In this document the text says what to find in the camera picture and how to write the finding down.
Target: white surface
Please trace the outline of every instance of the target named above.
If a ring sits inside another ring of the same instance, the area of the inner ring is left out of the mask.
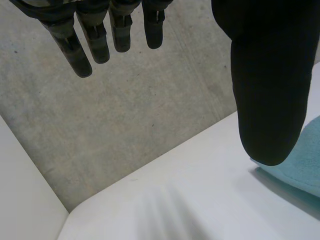
[[[56,240],[68,212],[0,116],[0,239]]]
[[[306,123],[320,115],[320,64],[313,73]],[[82,203],[59,240],[141,240],[139,233],[161,225],[148,205],[172,187],[211,239],[318,240],[320,199],[256,168],[234,113]]]

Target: black robotic finger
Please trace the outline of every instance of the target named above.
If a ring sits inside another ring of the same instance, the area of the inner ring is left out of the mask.
[[[110,0],[77,2],[76,15],[84,32],[93,59],[104,64],[110,59],[107,32],[104,26]]]
[[[64,0],[10,0],[30,18],[38,19],[50,32],[75,73],[82,78],[92,74],[91,65],[74,30],[76,3]]]
[[[163,42],[165,9],[173,0],[142,0],[146,42],[151,49],[157,49]]]
[[[57,23],[41,23],[50,32],[74,72],[81,78],[90,76],[92,67],[74,30],[74,17]]]
[[[141,0],[111,0],[109,16],[115,49],[119,53],[127,52],[131,46],[131,13]]]

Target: gray concrete surface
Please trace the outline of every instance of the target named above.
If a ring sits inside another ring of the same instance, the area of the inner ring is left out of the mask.
[[[163,46],[148,49],[142,9],[131,50],[78,78],[35,19],[0,2],[0,115],[68,211],[236,110],[231,41],[209,0],[174,0]]]

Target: teal towel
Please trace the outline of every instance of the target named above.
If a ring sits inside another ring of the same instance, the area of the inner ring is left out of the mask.
[[[277,166],[254,162],[279,180],[320,198],[320,116],[303,129],[284,162]]]

